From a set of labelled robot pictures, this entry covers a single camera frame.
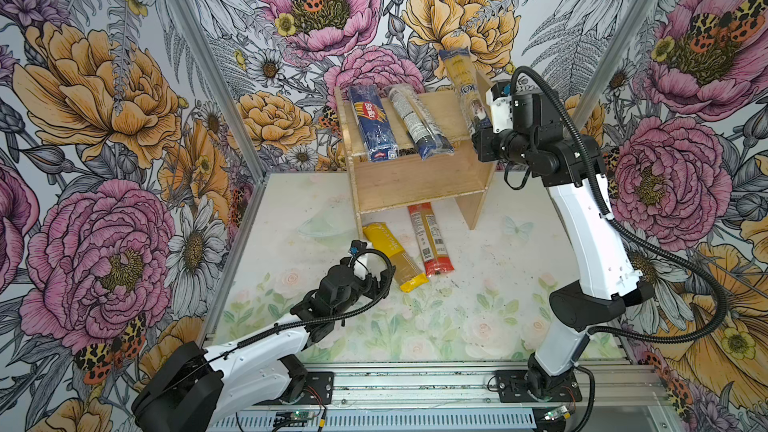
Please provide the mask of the clear blue-end spaghetti bag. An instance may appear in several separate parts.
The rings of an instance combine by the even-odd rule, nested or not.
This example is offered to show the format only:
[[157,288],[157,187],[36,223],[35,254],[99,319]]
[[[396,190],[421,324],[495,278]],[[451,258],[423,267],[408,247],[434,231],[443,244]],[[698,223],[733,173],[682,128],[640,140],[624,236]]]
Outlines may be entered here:
[[454,154],[454,147],[411,85],[390,86],[387,97],[422,160]]

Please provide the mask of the red spaghetti bag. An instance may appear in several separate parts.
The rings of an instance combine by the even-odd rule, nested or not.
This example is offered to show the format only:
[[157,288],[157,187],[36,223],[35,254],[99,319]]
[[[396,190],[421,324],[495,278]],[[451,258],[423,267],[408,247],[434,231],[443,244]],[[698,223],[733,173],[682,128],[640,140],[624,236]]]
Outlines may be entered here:
[[408,213],[426,275],[433,276],[453,272],[454,266],[449,257],[431,204],[410,205]]

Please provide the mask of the yellow blue spaghetti bag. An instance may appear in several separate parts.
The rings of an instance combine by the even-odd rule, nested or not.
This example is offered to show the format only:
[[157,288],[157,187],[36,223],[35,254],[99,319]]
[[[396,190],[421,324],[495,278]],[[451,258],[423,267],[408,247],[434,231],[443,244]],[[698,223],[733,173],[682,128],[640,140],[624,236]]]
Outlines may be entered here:
[[469,135],[490,127],[491,121],[479,90],[476,69],[469,50],[442,50],[439,52],[439,58],[453,85]]

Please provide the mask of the blue Barilla pasta box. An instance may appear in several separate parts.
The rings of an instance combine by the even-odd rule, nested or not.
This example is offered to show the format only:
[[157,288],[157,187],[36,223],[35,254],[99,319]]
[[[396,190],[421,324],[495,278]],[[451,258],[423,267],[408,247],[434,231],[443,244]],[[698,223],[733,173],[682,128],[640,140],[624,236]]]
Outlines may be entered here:
[[375,85],[352,85],[348,88],[356,123],[371,162],[398,158],[399,148],[379,91]]

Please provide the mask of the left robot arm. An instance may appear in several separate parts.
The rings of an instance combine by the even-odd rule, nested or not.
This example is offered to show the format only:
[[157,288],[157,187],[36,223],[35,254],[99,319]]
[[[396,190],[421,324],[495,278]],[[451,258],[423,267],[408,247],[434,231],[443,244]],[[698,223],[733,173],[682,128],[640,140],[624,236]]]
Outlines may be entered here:
[[345,257],[288,314],[249,336],[177,348],[134,400],[135,424],[142,431],[205,431],[252,405],[296,400],[307,377],[299,353],[388,296],[396,268],[376,255],[384,264],[378,275],[366,252]]

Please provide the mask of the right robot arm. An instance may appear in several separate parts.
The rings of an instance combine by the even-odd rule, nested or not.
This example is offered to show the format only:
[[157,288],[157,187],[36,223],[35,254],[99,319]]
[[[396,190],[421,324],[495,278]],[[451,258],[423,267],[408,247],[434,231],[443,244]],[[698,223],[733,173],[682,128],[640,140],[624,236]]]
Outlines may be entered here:
[[595,139],[565,132],[556,107],[539,91],[489,91],[486,102],[489,121],[472,136],[479,160],[524,165],[528,176],[541,179],[579,271],[577,281],[550,294],[555,318],[528,360],[527,392],[544,401],[572,382],[590,340],[589,328],[650,299],[653,288],[633,267],[609,223],[612,213],[602,199],[607,190],[605,164]]

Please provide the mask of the wooden two-tier shelf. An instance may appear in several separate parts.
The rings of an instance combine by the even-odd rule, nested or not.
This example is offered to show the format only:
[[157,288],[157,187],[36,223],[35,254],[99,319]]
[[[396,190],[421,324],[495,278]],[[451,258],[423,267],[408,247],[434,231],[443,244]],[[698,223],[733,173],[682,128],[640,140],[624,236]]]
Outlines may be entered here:
[[359,235],[367,214],[450,198],[456,200],[468,228],[476,227],[496,164],[477,159],[453,90],[419,96],[454,147],[452,155],[428,160],[414,153],[370,162],[353,105],[343,99],[339,87],[334,97]]

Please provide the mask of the left green circuit board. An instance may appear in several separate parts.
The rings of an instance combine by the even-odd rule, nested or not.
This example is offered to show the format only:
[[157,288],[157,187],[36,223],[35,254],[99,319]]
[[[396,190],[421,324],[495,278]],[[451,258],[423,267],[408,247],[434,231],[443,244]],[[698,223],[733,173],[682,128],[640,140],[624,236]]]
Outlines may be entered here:
[[272,427],[279,429],[288,426],[306,426],[309,422],[314,420],[315,414],[308,411],[289,411],[277,413],[274,417]]

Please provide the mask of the green circuit board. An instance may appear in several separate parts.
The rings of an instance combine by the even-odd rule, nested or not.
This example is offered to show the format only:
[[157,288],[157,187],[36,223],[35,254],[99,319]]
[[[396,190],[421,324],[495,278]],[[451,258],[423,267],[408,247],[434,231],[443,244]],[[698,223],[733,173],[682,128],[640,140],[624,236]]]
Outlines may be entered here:
[[567,420],[571,416],[569,407],[566,405],[561,405],[557,408],[551,409],[547,411],[542,419],[544,421],[559,421],[559,420]]
[[288,426],[306,426],[309,422],[314,420],[315,414],[308,411],[289,411],[277,413],[274,417],[272,427],[279,429]]

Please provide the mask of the right green circuit board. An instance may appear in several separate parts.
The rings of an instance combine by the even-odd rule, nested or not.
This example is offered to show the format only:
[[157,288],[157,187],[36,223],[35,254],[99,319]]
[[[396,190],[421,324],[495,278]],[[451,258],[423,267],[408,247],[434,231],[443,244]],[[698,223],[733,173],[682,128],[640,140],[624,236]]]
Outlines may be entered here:
[[566,405],[561,405],[557,408],[551,409],[547,411],[542,419],[544,421],[559,421],[559,420],[567,420],[571,416],[569,407]]

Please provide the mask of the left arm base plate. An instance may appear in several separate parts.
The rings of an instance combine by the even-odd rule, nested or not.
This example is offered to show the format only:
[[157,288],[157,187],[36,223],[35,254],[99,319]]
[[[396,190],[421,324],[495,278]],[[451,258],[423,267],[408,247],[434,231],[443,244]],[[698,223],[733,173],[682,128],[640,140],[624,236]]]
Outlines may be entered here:
[[291,378],[287,389],[276,399],[260,405],[329,405],[332,402],[335,374],[309,371],[305,376]]

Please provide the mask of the aluminium front rail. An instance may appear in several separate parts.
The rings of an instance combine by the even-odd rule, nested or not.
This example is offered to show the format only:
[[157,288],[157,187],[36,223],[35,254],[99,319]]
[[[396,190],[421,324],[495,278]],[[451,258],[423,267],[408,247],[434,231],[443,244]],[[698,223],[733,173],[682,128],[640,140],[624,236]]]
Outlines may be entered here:
[[[458,405],[529,404],[544,407],[549,403],[501,403],[488,388],[497,370],[522,369],[523,362],[482,363],[357,363],[309,364],[309,371],[335,374],[332,402],[328,407],[358,408],[447,408]],[[661,379],[646,365],[587,361],[574,373],[586,403],[593,394],[599,406],[641,406],[666,404]],[[543,392],[563,381],[556,379]]]

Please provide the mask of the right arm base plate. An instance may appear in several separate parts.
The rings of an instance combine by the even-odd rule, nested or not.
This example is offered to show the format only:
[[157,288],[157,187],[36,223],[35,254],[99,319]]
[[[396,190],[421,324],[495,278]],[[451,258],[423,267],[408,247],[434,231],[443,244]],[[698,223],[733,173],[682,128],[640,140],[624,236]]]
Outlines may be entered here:
[[527,372],[522,369],[497,370],[488,383],[501,403],[578,403],[583,395],[573,372],[554,387],[536,396],[529,388]]

